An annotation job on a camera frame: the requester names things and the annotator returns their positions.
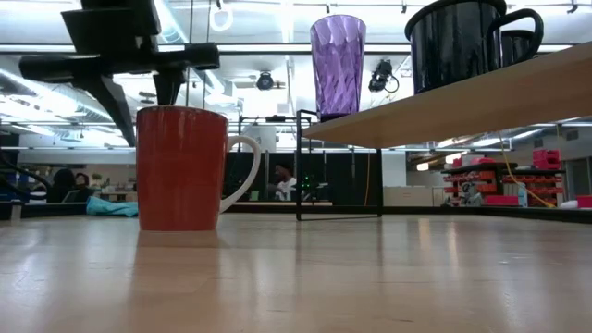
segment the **red mug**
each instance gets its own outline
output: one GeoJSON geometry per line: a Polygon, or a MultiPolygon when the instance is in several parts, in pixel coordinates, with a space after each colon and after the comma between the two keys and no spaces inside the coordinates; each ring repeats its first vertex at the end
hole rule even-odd
{"type": "Polygon", "coordinates": [[[216,228],[218,214],[249,189],[261,162],[261,148],[245,136],[228,137],[228,121],[210,111],[153,106],[138,112],[138,206],[140,228],[195,231],[216,228]],[[226,153],[237,143],[253,148],[251,173],[221,199],[226,153]]]}

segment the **purple textured tumbler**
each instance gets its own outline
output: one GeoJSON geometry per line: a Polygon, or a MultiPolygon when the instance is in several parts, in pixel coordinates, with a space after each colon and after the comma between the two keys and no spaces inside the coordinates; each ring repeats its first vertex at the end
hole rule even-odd
{"type": "Polygon", "coordinates": [[[321,121],[360,111],[366,25],[349,15],[319,19],[311,28],[316,112],[321,121]]]}

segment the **black mug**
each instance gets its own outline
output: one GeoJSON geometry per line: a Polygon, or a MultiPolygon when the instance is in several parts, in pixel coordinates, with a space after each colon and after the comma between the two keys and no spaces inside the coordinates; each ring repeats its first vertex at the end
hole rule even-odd
{"type": "Polygon", "coordinates": [[[502,68],[500,27],[518,19],[535,21],[532,58],[543,39],[543,20],[532,9],[506,14],[503,0],[439,0],[418,11],[405,27],[411,41],[413,88],[423,93],[502,68]]]}
{"type": "Polygon", "coordinates": [[[504,67],[527,60],[524,58],[534,40],[532,31],[502,31],[501,32],[501,64],[504,67]]]}

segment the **blue cloth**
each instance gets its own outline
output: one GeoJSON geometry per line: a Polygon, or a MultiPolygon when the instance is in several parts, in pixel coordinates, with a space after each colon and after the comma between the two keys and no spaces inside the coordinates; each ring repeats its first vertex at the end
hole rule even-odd
{"type": "Polygon", "coordinates": [[[138,215],[138,203],[111,203],[95,197],[86,202],[86,214],[95,216],[127,216],[138,215]]]}

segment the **wooden shelf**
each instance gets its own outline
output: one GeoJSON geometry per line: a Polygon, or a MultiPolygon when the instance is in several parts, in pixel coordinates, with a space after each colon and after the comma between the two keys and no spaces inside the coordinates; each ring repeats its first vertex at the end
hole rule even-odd
{"type": "Polygon", "coordinates": [[[592,115],[592,43],[304,129],[387,148],[592,115]]]}

